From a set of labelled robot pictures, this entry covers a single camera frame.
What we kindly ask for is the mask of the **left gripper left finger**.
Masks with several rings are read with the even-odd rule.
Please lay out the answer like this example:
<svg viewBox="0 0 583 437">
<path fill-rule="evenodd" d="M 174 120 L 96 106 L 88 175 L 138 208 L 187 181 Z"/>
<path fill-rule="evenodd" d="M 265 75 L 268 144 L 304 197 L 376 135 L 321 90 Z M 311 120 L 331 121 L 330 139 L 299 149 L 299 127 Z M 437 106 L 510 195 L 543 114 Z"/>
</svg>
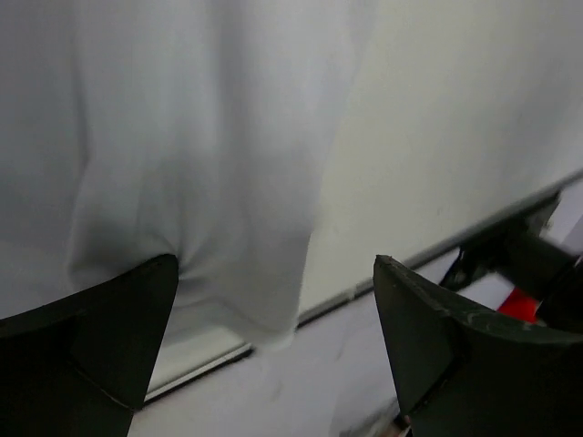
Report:
<svg viewBox="0 0 583 437">
<path fill-rule="evenodd" d="M 179 281 L 162 255 L 1 321 L 4 436 L 125 436 L 143 408 Z"/>
</svg>

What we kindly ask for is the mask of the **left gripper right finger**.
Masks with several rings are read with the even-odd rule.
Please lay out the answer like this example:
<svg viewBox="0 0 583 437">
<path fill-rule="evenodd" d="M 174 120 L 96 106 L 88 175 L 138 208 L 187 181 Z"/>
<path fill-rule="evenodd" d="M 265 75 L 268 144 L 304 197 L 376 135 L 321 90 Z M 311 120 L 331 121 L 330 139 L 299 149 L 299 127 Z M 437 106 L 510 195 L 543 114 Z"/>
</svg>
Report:
<svg viewBox="0 0 583 437">
<path fill-rule="evenodd" d="M 507 317 L 397 260 L 373 287 L 400 411 L 416 436 L 579 436 L 582 337 Z"/>
</svg>

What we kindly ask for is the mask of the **white t shirt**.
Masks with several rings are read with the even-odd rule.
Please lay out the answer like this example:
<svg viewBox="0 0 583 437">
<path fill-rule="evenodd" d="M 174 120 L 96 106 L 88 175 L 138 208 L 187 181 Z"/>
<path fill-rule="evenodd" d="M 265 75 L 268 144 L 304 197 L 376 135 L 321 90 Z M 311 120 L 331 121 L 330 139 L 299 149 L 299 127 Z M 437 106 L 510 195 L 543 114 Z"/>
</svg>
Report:
<svg viewBox="0 0 583 437">
<path fill-rule="evenodd" d="M 295 331 L 375 1 L 4 1 L 1 313 L 158 255 L 169 337 Z"/>
</svg>

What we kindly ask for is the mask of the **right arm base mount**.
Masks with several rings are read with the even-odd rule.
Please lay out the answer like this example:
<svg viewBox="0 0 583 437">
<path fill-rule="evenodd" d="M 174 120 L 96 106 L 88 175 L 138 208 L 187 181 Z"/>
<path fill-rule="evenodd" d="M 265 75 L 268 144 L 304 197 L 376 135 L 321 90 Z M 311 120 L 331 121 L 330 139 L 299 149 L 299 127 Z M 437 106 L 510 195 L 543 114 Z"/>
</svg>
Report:
<svg viewBox="0 0 583 437">
<path fill-rule="evenodd" d="M 477 231 L 461 244 L 439 285 L 458 292 L 497 273 L 538 303 L 538 320 L 555 329 L 581 332 L 582 254 L 541 236 L 559 201 L 556 191 Z"/>
</svg>

